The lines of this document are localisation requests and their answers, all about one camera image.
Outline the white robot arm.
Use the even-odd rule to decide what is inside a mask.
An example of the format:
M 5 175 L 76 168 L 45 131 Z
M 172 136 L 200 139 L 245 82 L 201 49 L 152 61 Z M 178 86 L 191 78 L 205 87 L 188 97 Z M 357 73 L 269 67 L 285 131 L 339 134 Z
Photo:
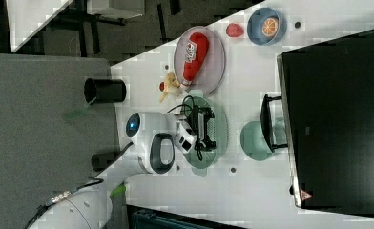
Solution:
M 138 112 L 125 126 L 130 144 L 122 155 L 90 181 L 65 191 L 37 208 L 25 229 L 102 229 L 113 211 L 110 194 L 127 178 L 169 172 L 175 153 L 214 148 L 207 134 L 210 108 L 193 106 L 178 114 Z

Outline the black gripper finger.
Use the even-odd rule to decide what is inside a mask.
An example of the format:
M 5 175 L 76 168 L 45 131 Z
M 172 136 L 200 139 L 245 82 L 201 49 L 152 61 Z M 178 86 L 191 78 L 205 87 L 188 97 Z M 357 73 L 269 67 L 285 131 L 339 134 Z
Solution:
M 214 112 L 213 112 L 211 107 L 200 107 L 199 112 L 201 114 L 203 114 L 205 117 L 208 117 L 208 118 L 214 118 L 215 117 Z
M 195 144 L 195 150 L 196 151 L 212 151 L 217 148 L 217 144 L 215 141 L 209 140 L 198 140 Z

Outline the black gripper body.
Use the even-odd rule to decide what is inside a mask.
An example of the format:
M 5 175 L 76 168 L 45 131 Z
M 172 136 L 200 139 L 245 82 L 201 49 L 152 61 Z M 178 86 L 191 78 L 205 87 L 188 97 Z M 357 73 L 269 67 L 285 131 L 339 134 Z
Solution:
M 200 141 L 200 144 L 205 147 L 206 143 L 204 139 L 206 137 L 205 131 L 205 113 L 200 110 L 195 110 L 191 112 L 190 116 L 190 126 L 192 127 L 197 139 Z

